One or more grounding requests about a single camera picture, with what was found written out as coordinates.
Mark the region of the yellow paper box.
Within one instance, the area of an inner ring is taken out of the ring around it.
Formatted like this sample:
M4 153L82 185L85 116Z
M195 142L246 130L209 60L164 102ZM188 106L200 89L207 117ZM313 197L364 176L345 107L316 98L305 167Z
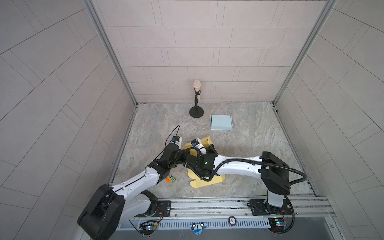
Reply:
M187 150L185 166L188 168L189 178L193 179L190 182L193 188L219 184L226 179L226 175L214 174L214 161L218 153L210 137L194 139L183 150Z

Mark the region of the light blue paper box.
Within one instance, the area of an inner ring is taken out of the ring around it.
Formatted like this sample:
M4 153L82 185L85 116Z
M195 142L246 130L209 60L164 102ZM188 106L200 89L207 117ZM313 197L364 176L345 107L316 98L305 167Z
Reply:
M233 129L232 116L211 115L211 130L231 131Z

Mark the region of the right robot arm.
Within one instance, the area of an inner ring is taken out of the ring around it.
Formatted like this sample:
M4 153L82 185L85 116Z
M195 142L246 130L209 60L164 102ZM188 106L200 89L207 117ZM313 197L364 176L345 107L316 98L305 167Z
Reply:
M221 183L226 175L240 175L261 179L267 187L268 207L281 208L284 197L290 194L289 165L270 152L259 157L232 158L217 154L214 150L203 150L206 154L186 153L181 164L195 174L202 186Z

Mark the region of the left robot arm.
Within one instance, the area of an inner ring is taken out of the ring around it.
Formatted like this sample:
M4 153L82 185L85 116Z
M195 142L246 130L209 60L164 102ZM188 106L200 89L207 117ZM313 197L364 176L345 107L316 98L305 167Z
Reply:
M181 146L182 140L173 137L162 156L148 164L140 174L112 187L101 185L80 214L77 224L91 239L107 240L123 221L154 213L158 199L147 189L168 177L182 152Z

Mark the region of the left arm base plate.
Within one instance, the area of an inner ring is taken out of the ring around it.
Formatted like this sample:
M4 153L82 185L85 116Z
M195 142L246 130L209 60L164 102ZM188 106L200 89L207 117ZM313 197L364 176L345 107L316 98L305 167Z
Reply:
M171 201L157 201L157 205L150 205L149 210L144 214L136 215L135 218L160 218L169 217L171 212Z

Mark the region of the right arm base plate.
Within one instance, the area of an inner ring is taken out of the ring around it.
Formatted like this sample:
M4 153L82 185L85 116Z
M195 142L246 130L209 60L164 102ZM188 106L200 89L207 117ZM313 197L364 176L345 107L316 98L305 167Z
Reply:
M287 199L283 199L283 206L279 208L269 205L267 199L249 200L247 206L251 209L253 216L282 216L293 214L293 207Z

